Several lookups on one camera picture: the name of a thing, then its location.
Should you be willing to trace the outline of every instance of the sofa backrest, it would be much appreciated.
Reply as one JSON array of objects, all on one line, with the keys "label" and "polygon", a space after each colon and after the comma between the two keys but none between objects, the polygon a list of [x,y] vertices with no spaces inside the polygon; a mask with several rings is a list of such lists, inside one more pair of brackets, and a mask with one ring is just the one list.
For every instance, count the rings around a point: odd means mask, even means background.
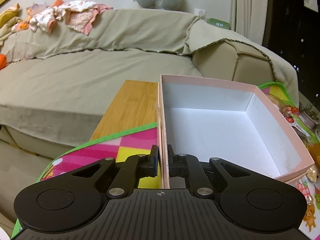
[{"label": "sofa backrest", "polygon": [[61,53],[85,49],[121,50],[137,48],[145,51],[180,53],[190,26],[198,17],[182,12],[151,9],[108,10],[93,22],[87,36],[63,22],[51,33],[40,28],[12,34],[1,53],[8,62],[26,58],[47,58]]}]

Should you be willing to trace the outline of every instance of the green mat border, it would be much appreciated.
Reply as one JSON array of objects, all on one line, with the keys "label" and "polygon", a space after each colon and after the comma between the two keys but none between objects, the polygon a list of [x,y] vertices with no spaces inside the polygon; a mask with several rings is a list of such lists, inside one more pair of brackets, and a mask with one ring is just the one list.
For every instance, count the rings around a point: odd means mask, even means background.
[{"label": "green mat border", "polygon": [[[105,136],[105,137],[101,137],[99,139],[95,139],[93,141],[89,141],[89,142],[84,143],[84,144],[82,144],[80,146],[77,146],[77,147],[73,148],[72,150],[70,150],[70,151],[60,155],[59,157],[55,158],[54,160],[52,160],[50,162],[50,164],[44,169],[44,171],[42,172],[42,174],[40,175],[40,177],[37,179],[37,181],[35,183],[37,183],[37,182],[39,182],[41,180],[41,178],[45,174],[45,172],[48,169],[48,167],[56,159],[61,158],[62,156],[66,155],[68,153],[71,153],[71,152],[74,152],[76,150],[80,150],[80,149],[86,148],[88,146],[91,146],[91,145],[94,145],[94,144],[97,144],[97,143],[109,141],[109,140],[116,139],[116,138],[119,138],[119,137],[122,137],[122,136],[130,135],[130,134],[137,133],[137,132],[142,132],[142,131],[149,130],[149,129],[156,128],[156,127],[157,127],[157,123],[153,122],[153,123],[145,124],[145,125],[138,126],[138,127],[135,127],[135,128],[131,128],[131,129],[128,129],[128,130],[125,130],[125,131],[122,131],[122,132],[114,133],[114,134],[111,134],[111,135],[108,135],[108,136]],[[19,233],[20,227],[21,227],[20,222],[17,219],[16,224],[14,225],[14,228],[13,228],[13,232],[12,232],[11,238],[14,238]]]},{"label": "green mat border", "polygon": [[280,87],[280,89],[281,89],[282,92],[285,94],[285,96],[287,97],[287,99],[289,100],[289,102],[290,102],[293,106],[295,106],[295,104],[292,102],[292,99],[291,99],[291,97],[289,96],[287,90],[285,90],[283,84],[281,84],[280,82],[276,82],[276,81],[268,82],[268,83],[265,83],[265,84],[262,84],[262,85],[258,86],[258,88],[259,88],[260,90],[262,90],[262,89],[265,89],[265,88],[270,87],[270,86],[273,86],[273,85],[276,85],[276,86]]}]

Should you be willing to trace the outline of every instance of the wooden surface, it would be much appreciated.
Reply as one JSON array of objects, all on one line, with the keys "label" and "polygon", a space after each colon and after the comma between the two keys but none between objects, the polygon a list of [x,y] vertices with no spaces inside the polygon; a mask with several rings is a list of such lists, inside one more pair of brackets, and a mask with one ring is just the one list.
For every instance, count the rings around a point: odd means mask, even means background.
[{"label": "wooden surface", "polygon": [[126,80],[91,140],[156,122],[158,83]]}]

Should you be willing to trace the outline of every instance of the yellow square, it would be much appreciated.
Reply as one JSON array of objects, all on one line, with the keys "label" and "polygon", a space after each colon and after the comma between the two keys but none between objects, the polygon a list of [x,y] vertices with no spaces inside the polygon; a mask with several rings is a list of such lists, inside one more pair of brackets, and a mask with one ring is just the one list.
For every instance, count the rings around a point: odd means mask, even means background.
[{"label": "yellow square", "polygon": [[[129,148],[129,147],[119,147],[116,162],[124,162],[129,156],[136,154],[150,154],[150,150]],[[139,188],[159,188],[161,185],[161,174],[160,166],[158,164],[158,176],[155,178],[142,178],[139,181]]]}]

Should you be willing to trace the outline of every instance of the ribbed black surface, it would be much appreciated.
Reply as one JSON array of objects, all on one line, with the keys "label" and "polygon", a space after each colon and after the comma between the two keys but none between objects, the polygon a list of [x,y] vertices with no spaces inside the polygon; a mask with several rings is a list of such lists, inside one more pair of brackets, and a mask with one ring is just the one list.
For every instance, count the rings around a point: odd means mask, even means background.
[{"label": "ribbed black surface", "polygon": [[102,214],[83,228],[60,234],[38,233],[26,229],[15,239],[306,240],[308,238],[296,229],[278,234],[246,231],[229,222],[213,201],[193,197],[186,189],[135,189],[127,198],[109,201]]}]

